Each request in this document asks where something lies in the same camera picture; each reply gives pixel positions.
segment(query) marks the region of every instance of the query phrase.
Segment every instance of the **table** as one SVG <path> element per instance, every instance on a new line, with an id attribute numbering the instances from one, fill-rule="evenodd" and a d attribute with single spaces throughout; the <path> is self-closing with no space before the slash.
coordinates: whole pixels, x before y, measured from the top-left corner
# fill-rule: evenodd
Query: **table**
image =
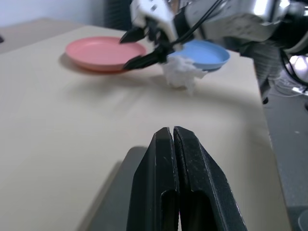
<path id="1" fill-rule="evenodd" d="M 80 231 L 128 150 L 173 126 L 194 131 L 222 168 L 249 231 L 291 230 L 252 60 L 230 52 L 189 96 L 158 65 L 78 69 L 69 42 L 124 32 L 69 30 L 0 54 L 1 230 Z"/>

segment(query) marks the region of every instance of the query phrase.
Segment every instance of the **crumpled tissue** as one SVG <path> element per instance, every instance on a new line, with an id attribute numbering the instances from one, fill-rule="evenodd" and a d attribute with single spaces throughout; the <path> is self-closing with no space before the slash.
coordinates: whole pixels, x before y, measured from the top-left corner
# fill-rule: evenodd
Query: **crumpled tissue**
<path id="1" fill-rule="evenodd" d="M 162 64 L 167 84 L 179 88 L 185 87 L 192 95 L 195 89 L 195 78 L 202 79 L 207 71 L 203 71 L 193 65 L 194 61 L 184 56 L 169 56 L 167 63 Z"/>

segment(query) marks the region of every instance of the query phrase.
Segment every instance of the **wall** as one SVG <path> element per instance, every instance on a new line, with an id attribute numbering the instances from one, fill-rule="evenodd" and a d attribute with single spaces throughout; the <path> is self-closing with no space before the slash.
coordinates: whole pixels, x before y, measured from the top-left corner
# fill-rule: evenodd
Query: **wall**
<path id="1" fill-rule="evenodd" d="M 0 0 L 0 26 L 40 17 L 103 25 L 104 0 Z"/>

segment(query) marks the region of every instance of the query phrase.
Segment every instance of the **blue plate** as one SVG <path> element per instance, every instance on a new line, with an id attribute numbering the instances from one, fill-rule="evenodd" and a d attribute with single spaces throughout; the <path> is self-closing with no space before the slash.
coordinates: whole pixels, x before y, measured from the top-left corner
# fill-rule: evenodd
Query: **blue plate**
<path id="1" fill-rule="evenodd" d="M 184 44 L 184 49 L 170 56 L 182 55 L 195 61 L 194 65 L 203 70 L 221 68 L 229 59 L 226 49 L 211 42 L 192 40 Z"/>

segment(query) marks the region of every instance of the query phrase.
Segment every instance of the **floor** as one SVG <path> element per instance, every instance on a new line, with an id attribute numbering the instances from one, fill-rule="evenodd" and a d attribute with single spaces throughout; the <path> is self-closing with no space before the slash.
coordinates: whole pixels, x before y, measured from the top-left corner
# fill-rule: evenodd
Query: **floor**
<path id="1" fill-rule="evenodd" d="M 308 231 L 308 97 L 278 95 L 272 89 L 265 105 L 269 133 L 294 231 Z"/>

